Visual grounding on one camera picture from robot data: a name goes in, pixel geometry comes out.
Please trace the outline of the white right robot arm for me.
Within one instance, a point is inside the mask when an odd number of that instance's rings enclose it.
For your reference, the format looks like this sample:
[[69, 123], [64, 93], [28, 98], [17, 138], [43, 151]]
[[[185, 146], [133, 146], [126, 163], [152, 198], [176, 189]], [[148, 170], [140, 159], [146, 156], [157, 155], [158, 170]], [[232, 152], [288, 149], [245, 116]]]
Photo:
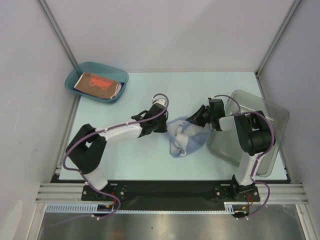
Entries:
[[236, 184], [230, 188], [230, 195], [236, 201], [248, 196], [248, 186], [253, 186], [261, 159], [274, 146], [275, 134], [263, 111], [237, 112], [229, 116], [219, 95], [208, 98], [208, 105], [186, 119], [188, 122], [205, 127], [210, 124], [218, 132], [235, 131], [242, 150], [239, 167], [232, 177]]

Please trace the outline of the orange towel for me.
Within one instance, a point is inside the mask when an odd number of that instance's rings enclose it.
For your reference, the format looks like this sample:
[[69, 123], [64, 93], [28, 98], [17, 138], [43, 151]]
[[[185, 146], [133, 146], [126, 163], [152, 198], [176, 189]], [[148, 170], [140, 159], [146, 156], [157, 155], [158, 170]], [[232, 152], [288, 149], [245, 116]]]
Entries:
[[73, 88], [85, 95], [103, 100], [111, 100], [120, 93], [123, 86], [123, 82], [95, 73], [84, 72]]

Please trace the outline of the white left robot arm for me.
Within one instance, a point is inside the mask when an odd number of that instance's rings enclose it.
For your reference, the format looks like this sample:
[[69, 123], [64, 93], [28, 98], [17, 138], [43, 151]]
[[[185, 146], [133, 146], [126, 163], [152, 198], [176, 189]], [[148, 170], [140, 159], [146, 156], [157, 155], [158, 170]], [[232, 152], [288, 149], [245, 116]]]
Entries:
[[110, 195], [108, 179], [100, 169], [105, 148], [129, 139], [137, 139], [151, 133], [167, 131], [168, 103], [160, 98], [153, 101], [149, 110], [132, 116], [128, 122], [97, 129], [90, 124], [83, 125], [65, 150], [63, 167], [79, 172], [90, 184], [92, 194], [99, 200]]

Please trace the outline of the light blue towel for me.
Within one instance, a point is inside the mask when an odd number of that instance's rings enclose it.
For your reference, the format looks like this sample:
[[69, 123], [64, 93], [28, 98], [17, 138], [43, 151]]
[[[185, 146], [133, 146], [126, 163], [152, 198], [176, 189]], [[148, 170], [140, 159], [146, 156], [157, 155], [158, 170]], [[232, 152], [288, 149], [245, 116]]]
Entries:
[[169, 139], [169, 153], [173, 158], [182, 158], [201, 149], [213, 130], [208, 123], [204, 127], [190, 123], [186, 116], [167, 122], [166, 126], [165, 135]]

